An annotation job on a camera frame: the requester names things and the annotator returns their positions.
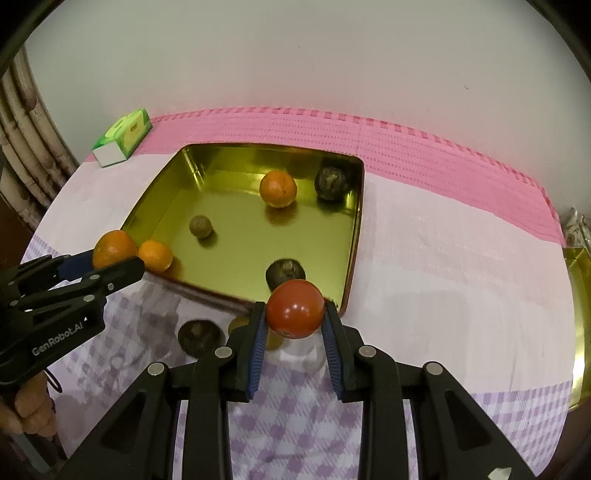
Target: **green tissue box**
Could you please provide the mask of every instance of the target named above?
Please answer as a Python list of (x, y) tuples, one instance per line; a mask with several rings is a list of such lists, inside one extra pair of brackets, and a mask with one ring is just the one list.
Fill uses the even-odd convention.
[(100, 137), (92, 153), (101, 167), (127, 160), (152, 128), (145, 108), (121, 117)]

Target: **logo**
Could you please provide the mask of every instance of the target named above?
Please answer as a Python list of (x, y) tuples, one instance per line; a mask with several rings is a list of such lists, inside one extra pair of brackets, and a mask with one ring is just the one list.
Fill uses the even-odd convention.
[(55, 336), (54, 338), (48, 339), (43, 345), (39, 347), (35, 347), (33, 349), (33, 355), (37, 356), (40, 353), (43, 353), (49, 350), (52, 346), (56, 346), (62, 340), (65, 340), (70, 335), (74, 335), (78, 330), (82, 330), (82, 322), (76, 323), (73, 327), (68, 328), (64, 333), (60, 333), (59, 335)]

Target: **purple checkered cloth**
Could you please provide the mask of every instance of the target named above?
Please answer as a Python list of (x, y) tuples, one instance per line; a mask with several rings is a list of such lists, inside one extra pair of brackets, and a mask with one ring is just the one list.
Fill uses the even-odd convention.
[[(34, 236), (23, 261), (58, 255)], [(144, 279), (142, 294), (117, 292), (105, 307), (106, 330), (52, 370), (72, 377), (80, 391), (81, 418), (93, 416), (75, 447), (100, 416), (154, 361), (174, 367), (191, 361), (176, 341), (180, 297)], [(566, 418), (571, 382), (525, 391), (477, 393), (473, 398), (499, 426), (533, 472), (548, 464)], [(59, 422), (76, 415), (56, 396)], [(67, 415), (60, 416), (67, 408)], [(326, 368), (304, 373), (266, 360), (259, 391), (249, 404), (229, 408), (232, 468), (236, 479), (356, 479), (361, 440), (360, 404), (342, 404), (332, 392)], [(405, 405), (411, 478), (418, 478), (410, 406)], [(181, 409), (175, 446), (175, 478), (180, 478), (186, 411)], [(73, 432), (73, 428), (60, 428)]]

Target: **gold container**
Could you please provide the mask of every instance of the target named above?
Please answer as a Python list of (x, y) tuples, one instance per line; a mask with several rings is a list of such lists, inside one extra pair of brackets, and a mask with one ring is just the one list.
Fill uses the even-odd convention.
[[(317, 198), (314, 179), (338, 166), (350, 190), (339, 203)], [(296, 201), (284, 209), (265, 205), (259, 183), (271, 170), (288, 172)], [(347, 306), (359, 240), (363, 162), (305, 148), (259, 144), (197, 144), (182, 148), (146, 189), (122, 229), (140, 245), (149, 238), (173, 251), (170, 280), (215, 299), (252, 304), (271, 294), (265, 271), (277, 259), (295, 258), (306, 279)], [(206, 215), (214, 232), (198, 241), (189, 231)]]
[(570, 409), (591, 397), (591, 260), (582, 248), (565, 248), (564, 260), (573, 290), (574, 328), (576, 333), (573, 391)]

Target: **human hand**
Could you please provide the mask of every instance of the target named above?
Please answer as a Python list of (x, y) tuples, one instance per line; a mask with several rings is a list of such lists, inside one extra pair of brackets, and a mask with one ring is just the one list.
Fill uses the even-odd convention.
[(52, 410), (44, 372), (21, 386), (14, 400), (14, 410), (0, 402), (0, 429), (7, 433), (56, 434), (56, 414)]

